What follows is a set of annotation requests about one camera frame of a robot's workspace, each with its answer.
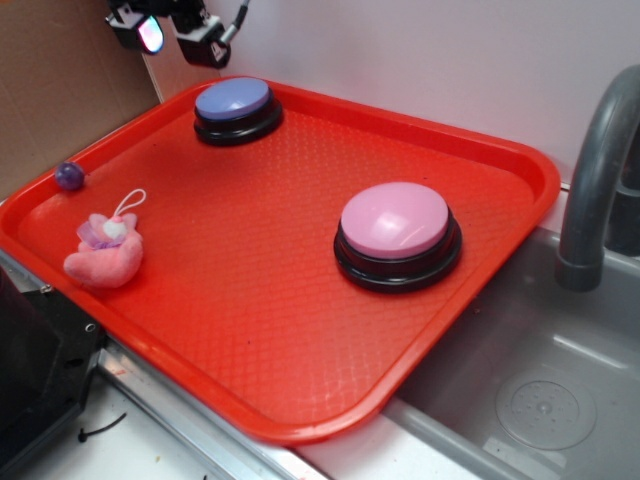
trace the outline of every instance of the plastic tray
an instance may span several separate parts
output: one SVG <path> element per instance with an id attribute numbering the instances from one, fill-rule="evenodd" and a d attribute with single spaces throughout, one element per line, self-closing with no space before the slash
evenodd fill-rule
<path id="1" fill-rule="evenodd" d="M 110 334 L 241 430 L 293 445 L 377 413 L 552 205 L 560 180 L 512 142 L 271 83 L 285 109 L 267 137 L 199 142 L 196 86 L 71 160 L 85 186 L 48 172 L 0 207 L 0 247 Z M 440 283 L 380 294 L 333 254 L 342 208 L 410 181 L 446 199 L 462 258 Z M 145 257 L 115 290 L 69 279 L 64 258 L 93 212 L 144 188 Z"/>

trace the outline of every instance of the tray rim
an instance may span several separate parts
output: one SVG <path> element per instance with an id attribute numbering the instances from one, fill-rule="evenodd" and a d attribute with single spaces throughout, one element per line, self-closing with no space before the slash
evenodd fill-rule
<path id="1" fill-rule="evenodd" d="M 98 140 L 72 156 L 68 161 L 82 162 L 87 173 L 91 172 L 105 162 L 105 157 L 112 157 L 117 154 L 113 150 L 109 150 L 108 154 L 102 153 L 101 150 L 105 149 L 105 146 L 117 147 L 120 149 L 119 151 L 125 150 L 130 146 L 130 143 L 127 143 L 127 139 L 132 135 L 138 138 L 146 137 L 152 133 L 154 128 L 147 125 L 149 118 L 159 116 L 164 122 L 170 120 L 176 113 L 184 114 L 185 102 L 193 103 L 202 90 L 227 78 L 229 77 L 202 82 L 185 90 L 169 101 L 154 107 Z M 157 349 L 151 350 L 149 342 L 146 341 L 149 338 L 153 338 L 150 333 L 136 325 L 128 324 L 125 319 L 114 319 L 114 312 L 108 306 L 94 298 L 89 291 L 76 285 L 60 270 L 32 254 L 16 238 L 20 222 L 18 221 L 15 224 L 11 222 L 15 219 L 24 218 L 31 209 L 60 192 L 53 178 L 55 168 L 50 169 L 16 191 L 0 205 L 0 248 L 32 270 L 34 274 L 51 283 L 73 301 L 82 305 L 98 321 L 102 321 L 101 319 L 103 318 L 110 318 L 111 328 L 107 327 L 107 330 L 113 329 L 114 332 L 111 332 L 111 334 L 119 342 L 122 342 L 136 354 L 145 358 L 151 365 L 194 394 L 208 407 L 216 410 L 231 423 L 237 425 L 245 433 L 272 443 L 299 445 L 331 437 L 338 432 L 365 422 L 381 410 L 393 395 L 397 386 L 402 383 L 404 378 L 408 376 L 422 357 L 444 334 L 448 326 L 462 313 L 468 303 L 466 301 L 456 302 L 454 299 L 471 299 L 475 296 L 553 205 L 560 191 L 560 176 L 549 158 L 538 150 L 520 143 L 276 82 L 268 81 L 268 84 L 282 102 L 285 110 L 290 108 L 293 111 L 322 118 L 332 123 L 368 131 L 394 140 L 410 142 L 469 161 L 479 161 L 478 158 L 482 152 L 490 150 L 494 153 L 492 161 L 487 162 L 484 159 L 480 163 L 511 172 L 525 180 L 531 188 L 533 204 L 527 211 L 527 215 L 502 238 L 502 241 L 496 245 L 491 255 L 483 258 L 475 271 L 456 290 L 452 300 L 447 302 L 432 317 L 428 325 L 385 372 L 383 378 L 400 379 L 394 382 L 395 387 L 391 391 L 389 391 L 388 386 L 384 385 L 384 382 L 378 380 L 371 390 L 354 406 L 331 418 L 327 418 L 325 421 L 315 425 L 281 424 L 264 417 L 258 410 L 238 399 L 233 392 L 219 384 L 215 379 L 205 375 L 191 363 L 176 358 L 175 354 L 158 355 Z M 513 161 L 514 156 L 518 157 L 519 161 Z M 127 330 L 126 340 L 118 336 L 118 333 L 122 333 L 123 329 Z M 192 388 L 194 385 L 197 385 L 198 388 L 206 386 L 206 389 L 199 390 L 199 394 L 196 395 Z M 234 401 L 229 402 L 229 398 L 221 396 L 221 391 L 231 393 Z M 238 419 L 250 419 L 250 421 L 243 422 Z"/>

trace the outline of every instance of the purple ball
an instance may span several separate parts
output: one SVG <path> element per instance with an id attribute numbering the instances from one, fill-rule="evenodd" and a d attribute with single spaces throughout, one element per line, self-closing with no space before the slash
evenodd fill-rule
<path id="1" fill-rule="evenodd" d="M 65 190 L 77 190 L 84 184 L 84 170 L 76 163 L 63 162 L 56 168 L 55 179 Z"/>

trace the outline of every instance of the stuffed animal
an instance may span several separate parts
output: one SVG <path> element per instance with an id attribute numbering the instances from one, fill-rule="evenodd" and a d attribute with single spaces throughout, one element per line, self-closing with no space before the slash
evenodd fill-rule
<path id="1" fill-rule="evenodd" d="M 136 193 L 141 193 L 142 199 L 125 207 Z M 117 288 L 131 280 L 142 263 L 142 235 L 136 231 L 138 217 L 122 212 L 145 199 L 146 192 L 137 189 L 127 195 L 111 218 L 99 213 L 89 215 L 89 221 L 77 231 L 82 240 L 78 252 L 64 261 L 67 275 L 96 288 Z"/>

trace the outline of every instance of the black device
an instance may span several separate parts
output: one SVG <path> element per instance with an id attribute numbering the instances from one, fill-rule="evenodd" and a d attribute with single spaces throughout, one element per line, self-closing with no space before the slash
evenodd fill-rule
<path id="1" fill-rule="evenodd" d="M 0 267 L 0 477 L 82 412 L 103 339 L 64 295 L 20 293 Z"/>
<path id="2" fill-rule="evenodd" d="M 227 29 L 207 12 L 203 0 L 108 0 L 111 15 L 106 21 L 123 47 L 155 55 L 164 44 L 156 17 L 168 17 L 185 60 L 219 69 L 229 63 L 230 43 L 244 22 L 249 1 L 244 0 Z"/>

